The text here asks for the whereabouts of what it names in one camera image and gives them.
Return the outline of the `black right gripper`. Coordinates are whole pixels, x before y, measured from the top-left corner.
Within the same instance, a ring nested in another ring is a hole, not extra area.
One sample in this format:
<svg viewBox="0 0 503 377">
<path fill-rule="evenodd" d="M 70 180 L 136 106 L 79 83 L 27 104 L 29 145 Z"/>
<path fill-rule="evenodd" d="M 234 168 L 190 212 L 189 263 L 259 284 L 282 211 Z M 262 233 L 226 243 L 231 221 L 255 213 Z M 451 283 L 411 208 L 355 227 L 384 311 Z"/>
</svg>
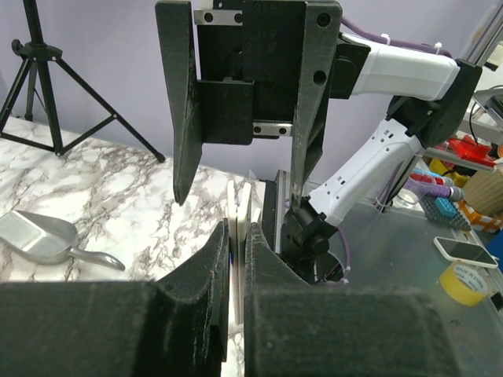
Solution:
<svg viewBox="0 0 503 377">
<path fill-rule="evenodd" d="M 215 1 L 192 13 L 189 1 L 158 1 L 155 15 L 173 125 L 176 203 L 188 197 L 203 143 L 249 145 L 273 127 L 292 132 L 290 208 L 297 212 L 322 155 L 340 4 Z"/>
</svg>

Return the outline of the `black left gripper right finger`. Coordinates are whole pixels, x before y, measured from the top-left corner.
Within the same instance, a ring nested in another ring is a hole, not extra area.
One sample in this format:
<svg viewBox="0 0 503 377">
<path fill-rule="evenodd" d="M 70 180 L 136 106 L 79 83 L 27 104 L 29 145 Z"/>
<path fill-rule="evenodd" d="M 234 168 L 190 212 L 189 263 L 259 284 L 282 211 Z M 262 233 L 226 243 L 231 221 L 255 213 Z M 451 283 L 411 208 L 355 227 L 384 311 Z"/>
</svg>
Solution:
<svg viewBox="0 0 503 377">
<path fill-rule="evenodd" d="M 433 301 L 411 287 L 311 286 L 247 230 L 247 376 L 459 376 Z"/>
</svg>

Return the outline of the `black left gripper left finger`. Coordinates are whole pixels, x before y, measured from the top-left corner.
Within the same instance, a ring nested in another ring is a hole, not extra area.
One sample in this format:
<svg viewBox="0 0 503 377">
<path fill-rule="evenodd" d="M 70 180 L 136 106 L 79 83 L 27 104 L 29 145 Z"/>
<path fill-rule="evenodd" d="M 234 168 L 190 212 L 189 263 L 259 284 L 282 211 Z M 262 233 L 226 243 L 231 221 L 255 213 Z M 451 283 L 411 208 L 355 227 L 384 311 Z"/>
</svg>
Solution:
<svg viewBox="0 0 503 377">
<path fill-rule="evenodd" d="M 229 226 L 157 281 L 3 283 L 4 376 L 218 376 Z"/>
</svg>

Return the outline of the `metal litter scoop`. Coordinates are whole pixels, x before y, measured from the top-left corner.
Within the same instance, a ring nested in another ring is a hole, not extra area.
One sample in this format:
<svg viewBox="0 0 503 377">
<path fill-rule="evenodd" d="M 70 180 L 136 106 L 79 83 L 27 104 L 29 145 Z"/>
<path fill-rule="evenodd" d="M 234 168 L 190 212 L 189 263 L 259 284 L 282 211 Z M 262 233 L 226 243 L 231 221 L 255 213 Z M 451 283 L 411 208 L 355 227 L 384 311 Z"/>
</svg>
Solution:
<svg viewBox="0 0 503 377">
<path fill-rule="evenodd" d="M 1 242 L 22 258 L 41 265 L 58 265 L 70 258 L 123 271 L 125 265 L 116 257 L 78 248 L 78 230 L 59 218 L 11 210 L 1 216 Z"/>
</svg>

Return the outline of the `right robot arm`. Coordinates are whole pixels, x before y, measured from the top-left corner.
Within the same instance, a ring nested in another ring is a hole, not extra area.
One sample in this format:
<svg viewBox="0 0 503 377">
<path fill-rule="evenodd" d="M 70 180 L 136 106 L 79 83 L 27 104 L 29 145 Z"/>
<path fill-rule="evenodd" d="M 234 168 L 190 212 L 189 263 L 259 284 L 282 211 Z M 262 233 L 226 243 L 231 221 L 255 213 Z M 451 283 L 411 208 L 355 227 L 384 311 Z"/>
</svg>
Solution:
<svg viewBox="0 0 503 377">
<path fill-rule="evenodd" d="M 174 131 L 173 191 L 184 203 L 205 144 L 249 145 L 266 126 L 292 137 L 281 259 L 308 283 L 350 209 L 406 159 L 455 133 L 481 68 L 441 48 L 340 31 L 336 1 L 159 1 L 156 25 Z M 371 137 L 303 193 L 322 154 L 331 99 L 391 95 Z"/>
</svg>

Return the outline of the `red plastic box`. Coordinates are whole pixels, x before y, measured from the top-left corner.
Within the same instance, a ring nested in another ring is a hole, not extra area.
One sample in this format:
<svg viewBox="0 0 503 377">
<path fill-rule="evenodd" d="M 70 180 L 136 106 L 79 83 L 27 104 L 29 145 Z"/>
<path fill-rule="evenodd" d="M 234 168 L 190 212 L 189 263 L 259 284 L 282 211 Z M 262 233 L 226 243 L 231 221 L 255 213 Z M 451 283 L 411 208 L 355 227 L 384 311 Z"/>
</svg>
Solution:
<svg viewBox="0 0 503 377">
<path fill-rule="evenodd" d="M 491 146 L 477 143 L 470 135 L 461 139 L 449 138 L 449 148 L 461 159 L 478 163 L 487 167 L 495 165 L 495 158 L 490 156 Z"/>
</svg>

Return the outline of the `yellow tape roll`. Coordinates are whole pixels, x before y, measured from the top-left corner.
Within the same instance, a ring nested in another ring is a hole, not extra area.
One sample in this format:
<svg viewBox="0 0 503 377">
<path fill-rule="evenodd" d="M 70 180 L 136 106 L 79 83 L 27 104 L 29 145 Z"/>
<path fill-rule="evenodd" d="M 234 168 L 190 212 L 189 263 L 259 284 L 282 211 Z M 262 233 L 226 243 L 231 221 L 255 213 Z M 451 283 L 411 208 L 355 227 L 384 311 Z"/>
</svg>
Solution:
<svg viewBox="0 0 503 377">
<path fill-rule="evenodd" d="M 452 262 L 440 275 L 443 291 L 462 306 L 477 306 L 490 293 L 491 288 L 474 265 Z"/>
</svg>

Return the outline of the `white smartphone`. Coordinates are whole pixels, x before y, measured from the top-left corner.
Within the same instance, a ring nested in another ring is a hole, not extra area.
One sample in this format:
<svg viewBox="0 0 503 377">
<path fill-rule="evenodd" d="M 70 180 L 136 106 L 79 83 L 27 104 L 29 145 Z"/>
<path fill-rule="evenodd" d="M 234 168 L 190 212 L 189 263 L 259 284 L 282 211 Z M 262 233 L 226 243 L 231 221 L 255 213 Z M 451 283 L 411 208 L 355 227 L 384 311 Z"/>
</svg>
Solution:
<svg viewBox="0 0 503 377">
<path fill-rule="evenodd" d="M 463 262 L 487 269 L 496 269 L 498 267 L 497 259 L 478 244 L 438 236 L 433 239 L 433 244 L 446 260 Z"/>
</svg>

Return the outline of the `purple marker pen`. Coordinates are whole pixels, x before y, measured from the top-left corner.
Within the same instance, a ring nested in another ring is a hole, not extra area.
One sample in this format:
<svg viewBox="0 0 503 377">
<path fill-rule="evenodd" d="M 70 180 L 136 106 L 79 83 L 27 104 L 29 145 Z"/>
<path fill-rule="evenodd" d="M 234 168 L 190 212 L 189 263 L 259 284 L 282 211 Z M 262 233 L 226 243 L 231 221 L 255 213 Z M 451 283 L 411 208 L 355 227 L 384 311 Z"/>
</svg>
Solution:
<svg viewBox="0 0 503 377">
<path fill-rule="evenodd" d="M 420 198 L 430 196 L 433 198 L 444 198 L 453 202 L 464 199 L 464 191 L 452 185 L 445 185 L 444 182 L 438 183 L 436 177 L 428 175 L 411 175 L 405 184 L 405 188 L 414 192 Z"/>
</svg>

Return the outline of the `blue toy brick block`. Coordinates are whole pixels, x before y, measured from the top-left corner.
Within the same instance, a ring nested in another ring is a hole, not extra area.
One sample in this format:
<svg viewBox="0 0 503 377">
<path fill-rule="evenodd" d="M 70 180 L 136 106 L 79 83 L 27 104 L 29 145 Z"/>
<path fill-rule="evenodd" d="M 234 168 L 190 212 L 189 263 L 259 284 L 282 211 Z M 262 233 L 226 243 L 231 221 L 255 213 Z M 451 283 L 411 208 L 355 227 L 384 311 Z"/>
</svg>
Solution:
<svg viewBox="0 0 503 377">
<path fill-rule="evenodd" d="M 472 230 L 466 217 L 448 199 L 424 196 L 419 204 L 429 221 L 452 229 Z"/>
</svg>

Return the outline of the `black music stand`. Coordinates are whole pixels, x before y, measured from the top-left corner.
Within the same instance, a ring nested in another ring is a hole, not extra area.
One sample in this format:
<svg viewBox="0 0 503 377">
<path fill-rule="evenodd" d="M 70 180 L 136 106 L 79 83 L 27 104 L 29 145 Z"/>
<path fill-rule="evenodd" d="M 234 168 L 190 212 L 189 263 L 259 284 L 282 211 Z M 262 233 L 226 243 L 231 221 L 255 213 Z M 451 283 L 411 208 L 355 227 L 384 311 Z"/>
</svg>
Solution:
<svg viewBox="0 0 503 377">
<path fill-rule="evenodd" d="M 46 43 L 154 148 L 172 156 L 173 136 L 156 1 L 37 1 Z M 1 1 L 1 106 L 21 59 L 11 41 L 31 40 L 22 1 Z M 83 134 L 105 111 L 56 64 L 49 64 L 61 129 Z"/>
</svg>

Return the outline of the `beige ribbed cup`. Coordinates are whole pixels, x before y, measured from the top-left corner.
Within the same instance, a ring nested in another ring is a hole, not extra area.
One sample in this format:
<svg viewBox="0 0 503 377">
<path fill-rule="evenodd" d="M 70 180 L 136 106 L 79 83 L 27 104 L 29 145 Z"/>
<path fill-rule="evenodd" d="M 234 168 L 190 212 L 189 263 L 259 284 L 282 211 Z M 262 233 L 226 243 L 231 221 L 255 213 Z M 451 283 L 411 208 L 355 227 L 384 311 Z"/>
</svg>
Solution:
<svg viewBox="0 0 503 377">
<path fill-rule="evenodd" d="M 482 215 L 502 212 L 502 170 L 478 171 L 468 179 L 464 188 L 464 201 Z"/>
</svg>

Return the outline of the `aluminium frame rail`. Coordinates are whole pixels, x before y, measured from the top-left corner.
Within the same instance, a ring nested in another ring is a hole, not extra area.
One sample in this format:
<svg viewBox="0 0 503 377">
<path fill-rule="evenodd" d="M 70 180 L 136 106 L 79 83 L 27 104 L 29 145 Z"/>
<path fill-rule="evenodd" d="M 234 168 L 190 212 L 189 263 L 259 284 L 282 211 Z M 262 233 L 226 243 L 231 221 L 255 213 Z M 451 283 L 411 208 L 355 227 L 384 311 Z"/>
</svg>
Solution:
<svg viewBox="0 0 503 377">
<path fill-rule="evenodd" d="M 461 52 L 461 59 L 482 67 L 502 39 L 502 1 L 497 1 L 484 14 L 468 44 Z"/>
</svg>

